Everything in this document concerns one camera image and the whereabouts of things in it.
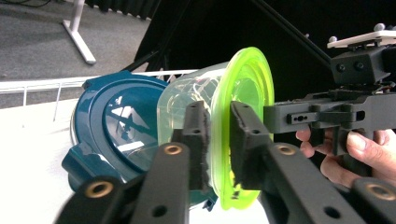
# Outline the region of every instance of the green rim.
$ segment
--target green rim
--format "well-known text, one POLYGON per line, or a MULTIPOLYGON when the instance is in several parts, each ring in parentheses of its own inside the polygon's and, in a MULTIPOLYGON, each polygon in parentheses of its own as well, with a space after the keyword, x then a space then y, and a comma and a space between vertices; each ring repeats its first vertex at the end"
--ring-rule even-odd
POLYGON ((233 187, 229 148, 231 101, 250 105, 261 121, 263 107, 274 104, 270 67, 259 49, 241 49, 233 56, 216 88, 211 105, 211 184, 224 210, 232 207, 248 208, 260 193, 258 190, 233 187))

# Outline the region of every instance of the gray floor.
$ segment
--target gray floor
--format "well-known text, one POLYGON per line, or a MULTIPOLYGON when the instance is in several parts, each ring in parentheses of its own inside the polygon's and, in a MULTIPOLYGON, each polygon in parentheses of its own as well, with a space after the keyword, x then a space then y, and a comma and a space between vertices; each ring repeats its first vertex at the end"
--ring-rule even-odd
MULTIPOLYGON (((61 1, 37 8, 0 4, 0 81, 102 76, 134 61, 149 20, 85 6, 78 32, 97 61, 89 65, 62 25, 72 11, 73 3, 61 1)), ((144 71, 144 66, 135 71, 144 71)), ((81 93, 81 88, 63 91, 61 99, 81 93)), ((0 108, 22 105, 21 98, 21 93, 0 94, 0 108)), ((34 93, 27 104, 54 99, 56 91, 34 93)))

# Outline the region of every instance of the plastic container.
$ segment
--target plastic container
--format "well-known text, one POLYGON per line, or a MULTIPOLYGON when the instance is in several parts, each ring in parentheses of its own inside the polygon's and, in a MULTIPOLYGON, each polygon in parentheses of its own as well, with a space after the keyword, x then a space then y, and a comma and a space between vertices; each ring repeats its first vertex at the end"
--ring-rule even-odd
POLYGON ((271 71, 262 52, 256 48, 241 49, 228 63, 207 67, 171 83, 157 105, 160 144, 169 142, 173 129, 183 127, 185 107, 195 101, 204 101, 210 114, 209 184, 224 210, 248 208, 260 192, 233 186, 230 103, 250 105, 261 121, 263 107, 274 103, 271 71))
POLYGON ((89 79, 71 120, 74 146, 62 166, 72 189, 98 175, 129 181, 157 151, 158 100, 168 84, 129 71, 89 79))
POLYGON ((204 101, 210 105, 228 63, 216 64, 179 77, 163 91, 157 105, 158 143, 168 143, 174 129, 183 128, 186 106, 204 101))

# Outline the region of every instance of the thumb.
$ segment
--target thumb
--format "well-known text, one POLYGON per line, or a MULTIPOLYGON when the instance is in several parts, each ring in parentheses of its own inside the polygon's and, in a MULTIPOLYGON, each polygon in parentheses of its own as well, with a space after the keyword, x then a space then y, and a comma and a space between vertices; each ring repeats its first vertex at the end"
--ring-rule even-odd
POLYGON ((389 144, 379 145, 359 133, 350 132, 346 140, 349 154, 381 173, 396 172, 396 151, 389 144))

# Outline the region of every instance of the white mounting plate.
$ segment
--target white mounting plate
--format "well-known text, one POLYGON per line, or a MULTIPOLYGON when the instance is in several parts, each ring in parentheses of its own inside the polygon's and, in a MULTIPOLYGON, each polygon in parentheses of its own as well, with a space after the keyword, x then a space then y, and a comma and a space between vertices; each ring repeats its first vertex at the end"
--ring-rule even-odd
POLYGON ((368 40, 381 39, 379 45, 396 44, 396 31, 383 30, 365 35, 357 35, 347 39, 337 40, 327 44, 327 48, 346 48, 348 45, 356 44, 368 40))

